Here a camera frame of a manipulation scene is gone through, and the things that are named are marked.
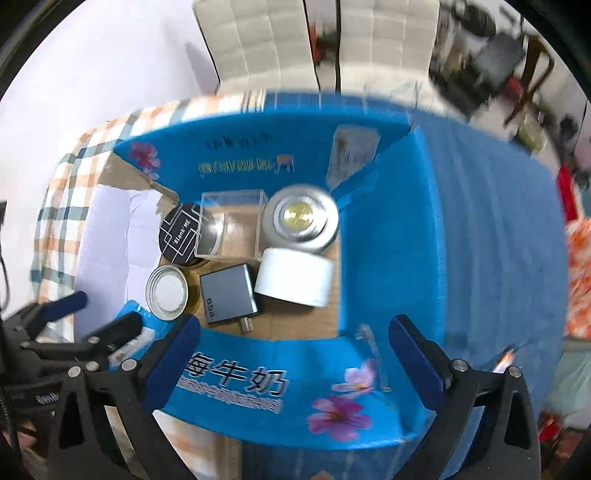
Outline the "black grey charger block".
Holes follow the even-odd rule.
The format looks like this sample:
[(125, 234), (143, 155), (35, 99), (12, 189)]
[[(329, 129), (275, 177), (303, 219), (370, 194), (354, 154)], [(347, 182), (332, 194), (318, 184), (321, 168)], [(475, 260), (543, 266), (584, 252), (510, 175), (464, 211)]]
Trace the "black grey charger block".
[(208, 325), (236, 320), (242, 334), (252, 333), (252, 318), (260, 311), (249, 265), (242, 263), (205, 273), (199, 277), (199, 286)]

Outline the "clear acrylic cube box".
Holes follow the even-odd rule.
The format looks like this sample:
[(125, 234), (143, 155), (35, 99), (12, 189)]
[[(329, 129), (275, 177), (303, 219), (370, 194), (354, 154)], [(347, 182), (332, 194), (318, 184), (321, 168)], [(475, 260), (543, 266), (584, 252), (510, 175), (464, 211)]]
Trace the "clear acrylic cube box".
[(199, 202), (197, 258), (225, 263), (262, 258), (263, 190), (206, 192)]

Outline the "blue cardboard box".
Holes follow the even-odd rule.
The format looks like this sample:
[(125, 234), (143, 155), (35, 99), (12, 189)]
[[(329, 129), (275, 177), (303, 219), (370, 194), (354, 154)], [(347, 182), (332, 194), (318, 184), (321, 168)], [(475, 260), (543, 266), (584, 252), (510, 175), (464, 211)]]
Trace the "blue cardboard box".
[[(339, 257), (287, 247), (263, 253), (256, 290), (283, 306), (339, 315), (331, 339), (256, 340), (204, 329), (165, 404), (186, 423), (253, 443), (342, 450), (397, 445), (420, 434), (426, 409), (389, 340), (410, 317), (441, 340), (446, 245), (422, 131), (401, 113), (274, 111), (189, 121), (119, 143), (184, 201), (240, 190), (329, 188)], [(338, 154), (358, 163), (329, 186)]]

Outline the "blue striped tablecloth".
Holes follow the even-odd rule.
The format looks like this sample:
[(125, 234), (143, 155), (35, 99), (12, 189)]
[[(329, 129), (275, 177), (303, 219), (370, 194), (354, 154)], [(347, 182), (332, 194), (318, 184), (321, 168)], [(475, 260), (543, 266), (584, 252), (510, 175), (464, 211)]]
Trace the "blue striped tablecloth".
[[(559, 354), (568, 282), (563, 215), (548, 171), (519, 147), (424, 110), (372, 98), (307, 96), (303, 105), (294, 100), (291, 94), (270, 95), (259, 112), (401, 113), (422, 131), (446, 245), (444, 335), (435, 341), (476, 366), (516, 348), (530, 389), (527, 401), (539, 407)], [(409, 455), (434, 420), (426, 412), (418, 437), (358, 450), (390, 448)], [(286, 473), (290, 464), (280, 449), (304, 449), (262, 445), (270, 478)], [(304, 450), (311, 457), (323, 451)]]

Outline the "white padded chair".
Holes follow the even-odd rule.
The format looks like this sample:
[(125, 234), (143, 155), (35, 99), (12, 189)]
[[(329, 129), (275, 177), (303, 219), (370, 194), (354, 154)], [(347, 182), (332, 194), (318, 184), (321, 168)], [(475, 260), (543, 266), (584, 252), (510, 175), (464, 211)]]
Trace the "white padded chair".
[(429, 78), (440, 3), (433, 0), (349, 0), (339, 3), (342, 94), (382, 97), (442, 114)]
[(301, 0), (205, 0), (192, 10), (218, 77), (218, 95), (318, 91)]

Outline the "right white padded chair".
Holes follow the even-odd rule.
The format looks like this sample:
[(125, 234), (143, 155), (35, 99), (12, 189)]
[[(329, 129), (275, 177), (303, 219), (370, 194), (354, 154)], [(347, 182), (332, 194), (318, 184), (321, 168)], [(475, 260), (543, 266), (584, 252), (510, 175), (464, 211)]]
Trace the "right white padded chair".
[(342, 94), (382, 97), (442, 114), (429, 78), (440, 3), (433, 0), (349, 0), (339, 3)]

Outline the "left white padded chair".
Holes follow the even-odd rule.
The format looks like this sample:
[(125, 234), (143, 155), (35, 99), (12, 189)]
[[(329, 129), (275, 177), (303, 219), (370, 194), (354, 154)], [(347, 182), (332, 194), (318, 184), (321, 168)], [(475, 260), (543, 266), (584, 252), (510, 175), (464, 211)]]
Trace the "left white padded chair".
[(218, 77), (218, 95), (318, 91), (301, 0), (205, 0), (192, 10)]

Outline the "silver round puck light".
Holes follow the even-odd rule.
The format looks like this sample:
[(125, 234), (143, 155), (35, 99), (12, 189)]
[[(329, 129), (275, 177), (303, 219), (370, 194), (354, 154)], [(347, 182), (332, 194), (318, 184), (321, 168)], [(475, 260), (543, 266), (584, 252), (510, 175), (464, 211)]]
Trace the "silver round puck light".
[(273, 194), (263, 209), (266, 246), (319, 253), (335, 241), (339, 209), (321, 188), (295, 184)]

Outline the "checkered orange plaid cloth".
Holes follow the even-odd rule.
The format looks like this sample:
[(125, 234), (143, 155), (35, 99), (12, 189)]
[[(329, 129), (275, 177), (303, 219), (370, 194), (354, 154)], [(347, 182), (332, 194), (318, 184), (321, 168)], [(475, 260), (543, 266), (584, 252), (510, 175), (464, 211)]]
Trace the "checkered orange plaid cloth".
[[(153, 182), (129, 166), (111, 162), (114, 146), (133, 136), (183, 121), (262, 106), (262, 92), (193, 97), (144, 107), (109, 120), (79, 137), (56, 166), (40, 209), (30, 271), (33, 299), (57, 300), (73, 292), (78, 253), (93, 189), (117, 170), (122, 184), (151, 187)], [(190, 426), (169, 415), (156, 419), (181, 459), (199, 478), (242, 477), (242, 444)]]

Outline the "green waste bin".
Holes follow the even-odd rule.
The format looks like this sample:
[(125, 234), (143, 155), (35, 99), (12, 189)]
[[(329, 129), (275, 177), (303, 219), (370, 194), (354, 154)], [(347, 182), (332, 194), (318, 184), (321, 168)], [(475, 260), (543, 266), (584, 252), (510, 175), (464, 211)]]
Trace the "green waste bin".
[(547, 136), (540, 123), (532, 115), (526, 114), (514, 134), (512, 142), (532, 154), (545, 148)]

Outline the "black weight bench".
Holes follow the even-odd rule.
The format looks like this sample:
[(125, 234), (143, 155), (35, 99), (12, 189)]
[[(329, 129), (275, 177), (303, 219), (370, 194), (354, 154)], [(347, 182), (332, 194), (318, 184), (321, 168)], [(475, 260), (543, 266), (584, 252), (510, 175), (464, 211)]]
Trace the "black weight bench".
[(443, 97), (470, 119), (501, 92), (524, 57), (518, 38), (499, 33), (459, 70), (431, 70), (430, 76)]

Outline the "red plastic bag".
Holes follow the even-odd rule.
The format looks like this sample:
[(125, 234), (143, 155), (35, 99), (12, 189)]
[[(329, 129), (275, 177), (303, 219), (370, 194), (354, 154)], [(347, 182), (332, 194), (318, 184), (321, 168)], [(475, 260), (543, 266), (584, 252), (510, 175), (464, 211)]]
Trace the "red plastic bag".
[(324, 31), (318, 32), (315, 26), (308, 28), (308, 35), (311, 43), (311, 58), (315, 67), (322, 64), (322, 61), (329, 60), (329, 34)]

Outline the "brown wooden chair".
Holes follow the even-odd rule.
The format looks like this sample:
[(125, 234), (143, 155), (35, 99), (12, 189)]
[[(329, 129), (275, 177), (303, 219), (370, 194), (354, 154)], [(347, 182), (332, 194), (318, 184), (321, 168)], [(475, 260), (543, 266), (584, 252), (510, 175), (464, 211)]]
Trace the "brown wooden chair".
[[(517, 101), (509, 116), (504, 119), (504, 127), (507, 127), (524, 109), (532, 104), (535, 94), (550, 77), (556, 63), (539, 35), (524, 33), (521, 38), (527, 42), (525, 64), (518, 80), (520, 90)], [(536, 69), (542, 58), (545, 58), (546, 68), (540, 75), (537, 75)]]

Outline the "black round compact case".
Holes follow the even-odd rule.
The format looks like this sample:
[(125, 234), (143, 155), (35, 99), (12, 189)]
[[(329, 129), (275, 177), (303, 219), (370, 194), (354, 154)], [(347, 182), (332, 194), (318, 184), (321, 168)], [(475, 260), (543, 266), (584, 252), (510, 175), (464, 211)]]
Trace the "black round compact case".
[(197, 245), (200, 225), (200, 207), (195, 203), (182, 203), (174, 207), (160, 224), (158, 246), (161, 256), (180, 267), (196, 267), (205, 262), (198, 258)]

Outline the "teal blanket pile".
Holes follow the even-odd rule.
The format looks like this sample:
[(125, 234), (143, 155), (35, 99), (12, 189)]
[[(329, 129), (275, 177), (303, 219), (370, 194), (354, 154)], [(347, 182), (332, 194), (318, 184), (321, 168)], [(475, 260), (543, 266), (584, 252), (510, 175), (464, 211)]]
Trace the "teal blanket pile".
[(566, 427), (590, 426), (590, 352), (565, 351), (557, 364), (545, 408)]

